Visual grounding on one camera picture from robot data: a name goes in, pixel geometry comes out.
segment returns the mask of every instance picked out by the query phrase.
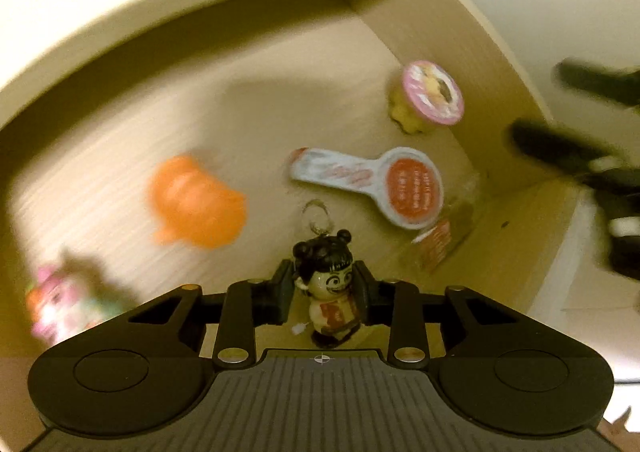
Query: crosshair marking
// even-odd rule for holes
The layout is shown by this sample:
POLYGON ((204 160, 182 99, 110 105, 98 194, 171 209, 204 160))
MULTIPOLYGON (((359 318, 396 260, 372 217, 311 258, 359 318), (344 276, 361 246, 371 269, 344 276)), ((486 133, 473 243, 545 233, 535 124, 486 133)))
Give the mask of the crosshair marking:
POLYGON ((327 364, 329 362, 329 360, 332 360, 333 358, 329 358, 329 356, 327 355, 318 355, 314 358, 315 362, 318 362, 320 365, 324 366, 324 364, 327 364))

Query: wooden panel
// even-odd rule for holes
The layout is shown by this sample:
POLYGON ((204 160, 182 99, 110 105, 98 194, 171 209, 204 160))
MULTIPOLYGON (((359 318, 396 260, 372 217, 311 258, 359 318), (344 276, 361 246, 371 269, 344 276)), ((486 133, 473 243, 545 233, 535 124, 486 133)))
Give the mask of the wooden panel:
POLYGON ((460 284, 526 313, 556 257, 578 188, 549 180, 487 204, 478 227, 420 288, 460 284))
POLYGON ((97 258, 139 301, 186 282, 224 291, 269 276, 312 235, 301 211, 316 197, 351 230, 356 258, 376 276, 405 278, 398 256, 412 232, 369 197, 286 174, 301 146, 369 158, 411 146, 433 159, 446 187, 463 180, 472 167, 449 131, 411 137, 388 118, 386 82, 399 67, 339 0, 234 0, 111 51, 0 132, 0 151, 12 154, 0 162, 8 279, 23 287, 29 270, 66 246, 97 258), (248 224, 233 245, 152 242, 159 223, 146 187, 183 151, 248 196, 248 224))
POLYGON ((546 106, 469 0, 348 0, 403 64, 427 59, 453 76, 465 116, 452 128, 496 194, 552 175, 511 151, 505 129, 518 117, 550 119, 546 106))

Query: doll head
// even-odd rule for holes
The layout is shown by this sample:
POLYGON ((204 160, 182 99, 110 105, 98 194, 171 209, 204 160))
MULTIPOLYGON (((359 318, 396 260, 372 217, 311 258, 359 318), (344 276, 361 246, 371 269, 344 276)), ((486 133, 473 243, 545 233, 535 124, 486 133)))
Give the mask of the doll head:
POLYGON ((317 300, 344 295, 351 283, 353 256, 347 245, 351 234, 341 229, 335 236, 319 235, 293 247, 296 286, 317 300))

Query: white wall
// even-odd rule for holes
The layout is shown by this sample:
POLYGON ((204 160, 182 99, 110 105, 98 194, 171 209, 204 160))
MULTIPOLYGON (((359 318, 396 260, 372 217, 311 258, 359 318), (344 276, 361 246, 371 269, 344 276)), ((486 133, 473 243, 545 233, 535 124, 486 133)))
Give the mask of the white wall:
POLYGON ((640 66, 640 0, 473 0, 516 54, 556 118, 616 141, 640 160, 640 115, 562 89, 552 68, 575 56, 640 66))
MULTIPOLYGON (((640 66, 640 0, 473 0, 507 41, 561 123, 623 148, 640 164, 640 114, 561 88, 553 67, 569 56, 611 67, 640 66)), ((640 378, 640 283, 606 271, 595 237, 564 304, 564 330, 601 352, 617 378, 640 378)), ((616 389, 615 418, 640 391, 616 389)), ((633 418, 630 430, 640 430, 633 418)))

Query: metal screw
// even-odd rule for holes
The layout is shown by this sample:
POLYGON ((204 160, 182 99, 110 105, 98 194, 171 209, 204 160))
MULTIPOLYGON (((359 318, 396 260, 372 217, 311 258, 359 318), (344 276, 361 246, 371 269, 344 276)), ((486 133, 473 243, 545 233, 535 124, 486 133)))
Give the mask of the metal screw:
POLYGON ((218 353, 218 359, 226 364, 240 364, 249 357, 249 353, 239 347, 228 347, 218 353))
POLYGON ((422 349, 418 349, 417 347, 401 347, 396 349, 394 356, 401 362, 415 364, 416 362, 424 360, 427 355, 424 354, 422 349))

